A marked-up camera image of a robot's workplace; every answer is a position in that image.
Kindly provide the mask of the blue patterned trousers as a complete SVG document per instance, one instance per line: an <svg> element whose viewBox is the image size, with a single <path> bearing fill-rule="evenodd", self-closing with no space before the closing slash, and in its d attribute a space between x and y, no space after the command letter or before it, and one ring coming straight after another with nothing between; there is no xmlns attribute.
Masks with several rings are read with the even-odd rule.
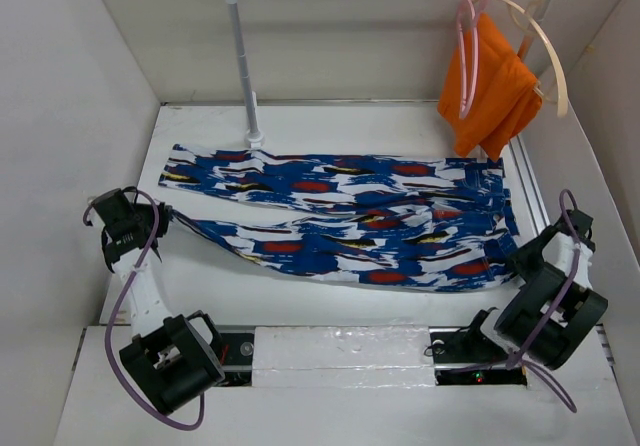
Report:
<svg viewBox="0 0 640 446"><path fill-rule="evenodd" d="M462 293L513 280L519 230L501 161L275 155L175 145L165 188L297 218L175 219L256 265L315 281Z"/></svg>

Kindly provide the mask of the pink plastic hanger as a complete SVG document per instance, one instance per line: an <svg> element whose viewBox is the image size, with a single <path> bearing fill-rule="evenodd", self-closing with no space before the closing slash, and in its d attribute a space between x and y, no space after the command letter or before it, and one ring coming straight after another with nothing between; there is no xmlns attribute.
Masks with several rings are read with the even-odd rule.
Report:
<svg viewBox="0 0 640 446"><path fill-rule="evenodd" d="M457 47L460 67L460 119L465 119L473 105L478 81L479 34L478 23L489 0L461 0L456 11Z"/></svg>

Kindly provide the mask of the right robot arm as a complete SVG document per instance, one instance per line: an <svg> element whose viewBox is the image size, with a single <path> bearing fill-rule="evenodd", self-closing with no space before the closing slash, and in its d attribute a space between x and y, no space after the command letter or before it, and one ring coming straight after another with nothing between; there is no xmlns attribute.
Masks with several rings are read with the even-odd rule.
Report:
<svg viewBox="0 0 640 446"><path fill-rule="evenodd" d="M608 307L588 278L592 223L591 216L570 209L508 256L524 284L494 330L551 370L567 362Z"/></svg>

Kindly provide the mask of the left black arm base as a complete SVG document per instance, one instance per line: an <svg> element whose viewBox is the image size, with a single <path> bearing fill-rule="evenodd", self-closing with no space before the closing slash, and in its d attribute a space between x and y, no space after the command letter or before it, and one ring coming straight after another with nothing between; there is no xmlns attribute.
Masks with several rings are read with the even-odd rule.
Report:
<svg viewBox="0 0 640 446"><path fill-rule="evenodd" d="M224 371L224 378L215 383L216 387L251 384L254 342L254 329L223 329L219 339L208 341Z"/></svg>

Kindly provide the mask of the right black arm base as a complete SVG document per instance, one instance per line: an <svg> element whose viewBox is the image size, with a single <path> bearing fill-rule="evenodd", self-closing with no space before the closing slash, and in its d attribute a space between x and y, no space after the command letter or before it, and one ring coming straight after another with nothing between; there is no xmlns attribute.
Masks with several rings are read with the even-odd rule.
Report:
<svg viewBox="0 0 640 446"><path fill-rule="evenodd" d="M437 386L526 386L522 369L506 369L507 352L482 332L469 328L431 328L431 358Z"/></svg>

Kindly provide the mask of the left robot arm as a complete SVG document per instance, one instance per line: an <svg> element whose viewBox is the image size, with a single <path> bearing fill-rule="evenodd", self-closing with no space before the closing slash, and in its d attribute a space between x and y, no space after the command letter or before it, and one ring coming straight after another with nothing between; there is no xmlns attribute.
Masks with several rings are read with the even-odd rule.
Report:
<svg viewBox="0 0 640 446"><path fill-rule="evenodd" d="M143 409L187 431L169 416L224 381L228 348L209 315L175 315L166 305L158 240L171 216L169 206L126 187L92 200L83 222L100 228L105 263L122 283L105 332L109 365Z"/></svg>

